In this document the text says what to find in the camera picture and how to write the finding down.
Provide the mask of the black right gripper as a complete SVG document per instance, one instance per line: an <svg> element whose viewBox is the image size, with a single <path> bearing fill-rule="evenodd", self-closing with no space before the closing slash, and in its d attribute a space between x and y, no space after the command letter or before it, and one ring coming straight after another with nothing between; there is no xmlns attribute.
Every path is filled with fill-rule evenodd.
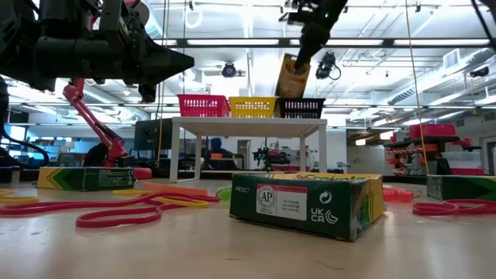
<svg viewBox="0 0 496 279"><path fill-rule="evenodd" d="M309 23L301 30L300 50L294 64L300 71L329 40L329 29L339 19L348 0L314 0Z"/></svg>

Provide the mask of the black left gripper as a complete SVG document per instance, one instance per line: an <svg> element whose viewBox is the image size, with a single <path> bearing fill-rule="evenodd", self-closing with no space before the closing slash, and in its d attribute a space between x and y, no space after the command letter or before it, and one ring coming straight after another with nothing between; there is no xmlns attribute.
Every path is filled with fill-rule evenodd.
<svg viewBox="0 0 496 279"><path fill-rule="evenodd" d="M121 79L158 84L194 66L194 58L146 35L138 1L40 2L38 76ZM146 63L161 64L144 70Z"/></svg>

